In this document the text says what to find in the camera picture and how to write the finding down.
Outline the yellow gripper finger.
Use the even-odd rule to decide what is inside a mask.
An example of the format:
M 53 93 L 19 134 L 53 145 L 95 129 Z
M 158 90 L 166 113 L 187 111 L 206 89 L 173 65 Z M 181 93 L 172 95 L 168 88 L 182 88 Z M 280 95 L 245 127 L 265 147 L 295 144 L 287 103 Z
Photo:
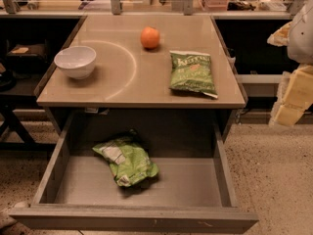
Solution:
M 289 42 L 290 28 L 291 22 L 285 23 L 268 37 L 267 43 L 277 47 L 287 46 Z
M 283 72 L 269 125 L 294 126 L 312 105 L 313 66 L 300 64 L 293 72 Z

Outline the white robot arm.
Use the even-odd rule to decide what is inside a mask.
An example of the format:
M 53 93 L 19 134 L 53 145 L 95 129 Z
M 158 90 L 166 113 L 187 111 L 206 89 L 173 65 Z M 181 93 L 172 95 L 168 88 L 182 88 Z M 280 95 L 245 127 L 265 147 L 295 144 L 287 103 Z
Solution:
M 288 57 L 299 63 L 293 72 L 283 72 L 269 121 L 272 126 L 294 126 L 313 105 L 313 0 L 306 0 L 292 21 L 267 42 L 286 46 Z

